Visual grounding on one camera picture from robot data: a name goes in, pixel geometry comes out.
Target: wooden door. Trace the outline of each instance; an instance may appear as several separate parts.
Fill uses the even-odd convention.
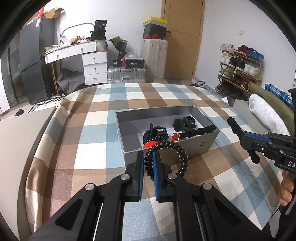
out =
[[[164,19],[168,20],[165,78],[191,80],[200,43],[203,0],[164,1]]]

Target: plaid tablecloth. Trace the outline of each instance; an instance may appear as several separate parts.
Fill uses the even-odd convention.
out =
[[[260,164],[253,164],[226,119],[232,116],[245,131],[252,131],[252,127],[202,88],[131,83],[74,92],[57,108],[27,178],[26,204],[32,230],[85,184],[104,184],[124,172],[116,111],[181,105],[195,105],[221,130],[207,153],[189,161],[186,180],[213,184],[262,229],[278,204],[281,171],[261,154]],[[156,202],[154,184],[144,175],[143,200],[125,205],[123,240],[175,239],[173,204]]]

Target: white drawer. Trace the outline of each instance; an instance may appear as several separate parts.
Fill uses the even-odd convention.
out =
[[[82,55],[83,65],[98,64],[107,62],[107,52],[96,52]]]
[[[107,73],[85,75],[85,85],[107,83]]]
[[[69,48],[61,49],[56,52],[49,53],[45,56],[45,63],[51,63],[59,59],[67,58]]]
[[[96,42],[77,44],[69,47],[69,56],[96,51]]]
[[[88,64],[83,66],[84,75],[100,74],[107,72],[107,63]]]

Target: silver bolt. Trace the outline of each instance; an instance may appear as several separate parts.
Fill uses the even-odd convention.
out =
[[[212,189],[212,184],[210,183],[205,183],[203,186],[202,186],[205,190],[211,190]]]
[[[92,183],[86,184],[85,189],[87,191],[93,190],[94,189],[94,184],[92,184]]]
[[[121,180],[128,180],[129,179],[129,174],[122,174],[120,176]]]
[[[170,174],[168,174],[168,179],[170,179],[170,180],[174,180],[174,179],[176,179],[177,178],[177,175],[175,174],[175,173],[170,173]]]

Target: finger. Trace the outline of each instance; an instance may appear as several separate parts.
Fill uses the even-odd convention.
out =
[[[292,194],[284,188],[283,183],[281,184],[281,196],[286,203],[289,203],[292,200]]]
[[[281,190],[279,190],[279,202],[282,206],[287,206],[288,203],[285,202],[285,200],[283,199],[282,195],[281,195]]]
[[[286,190],[292,192],[294,189],[294,182],[291,180],[290,173],[283,171],[283,185]]]

